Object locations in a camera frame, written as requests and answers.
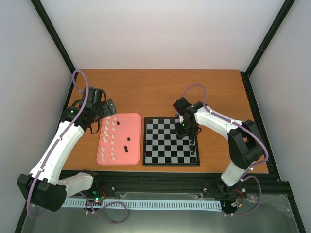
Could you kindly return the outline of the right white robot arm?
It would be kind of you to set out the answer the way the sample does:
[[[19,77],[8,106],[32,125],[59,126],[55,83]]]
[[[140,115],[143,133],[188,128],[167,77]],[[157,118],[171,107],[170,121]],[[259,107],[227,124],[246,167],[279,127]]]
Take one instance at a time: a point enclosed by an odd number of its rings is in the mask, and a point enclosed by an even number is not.
[[[223,197],[228,197],[234,186],[252,169],[252,166],[266,154],[256,124],[238,121],[222,115],[202,102],[190,104],[184,97],[174,103],[179,122],[175,124],[179,138],[194,139],[205,126],[228,141],[230,163],[214,185]]]

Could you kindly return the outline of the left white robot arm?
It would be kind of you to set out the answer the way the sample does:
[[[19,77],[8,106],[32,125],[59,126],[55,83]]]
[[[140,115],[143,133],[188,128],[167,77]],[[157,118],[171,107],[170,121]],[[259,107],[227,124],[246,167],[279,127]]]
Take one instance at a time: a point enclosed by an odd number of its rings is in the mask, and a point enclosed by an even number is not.
[[[76,100],[62,114],[58,130],[48,149],[28,175],[21,174],[17,185],[27,205],[35,204],[57,211],[65,200],[81,191],[97,195],[101,190],[98,174],[82,170],[76,175],[60,179],[60,173],[72,149],[93,123],[114,115],[116,108],[102,89],[84,88],[82,98]]]

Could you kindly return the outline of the pink plastic tray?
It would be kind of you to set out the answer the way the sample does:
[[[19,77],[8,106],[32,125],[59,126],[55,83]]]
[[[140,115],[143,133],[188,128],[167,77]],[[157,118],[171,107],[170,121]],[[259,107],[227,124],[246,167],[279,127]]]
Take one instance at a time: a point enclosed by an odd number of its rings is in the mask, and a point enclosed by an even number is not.
[[[96,161],[101,166],[133,166],[140,161],[141,115],[118,113],[102,119]]]

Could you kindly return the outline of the black white chessboard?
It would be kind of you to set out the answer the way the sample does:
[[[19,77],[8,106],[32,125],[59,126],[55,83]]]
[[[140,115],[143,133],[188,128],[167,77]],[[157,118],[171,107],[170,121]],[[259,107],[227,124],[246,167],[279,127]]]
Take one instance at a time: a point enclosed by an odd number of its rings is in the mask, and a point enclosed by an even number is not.
[[[143,166],[199,166],[197,137],[189,139],[177,135],[176,117],[145,117]]]

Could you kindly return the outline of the black aluminium frame rail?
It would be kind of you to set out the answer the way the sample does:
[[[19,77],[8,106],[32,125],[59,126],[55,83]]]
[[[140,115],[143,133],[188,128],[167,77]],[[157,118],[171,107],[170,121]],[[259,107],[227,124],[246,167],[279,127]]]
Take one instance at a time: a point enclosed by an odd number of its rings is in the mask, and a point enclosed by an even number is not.
[[[115,191],[168,191],[168,192],[202,192],[211,191],[221,182],[219,173],[169,173],[169,172],[117,172],[92,171],[95,174],[95,185],[104,187],[111,194]],[[264,194],[287,194],[291,192],[289,182],[278,180],[270,174],[255,174],[254,178],[239,182],[239,189],[245,188],[246,193],[256,194],[259,186]]]

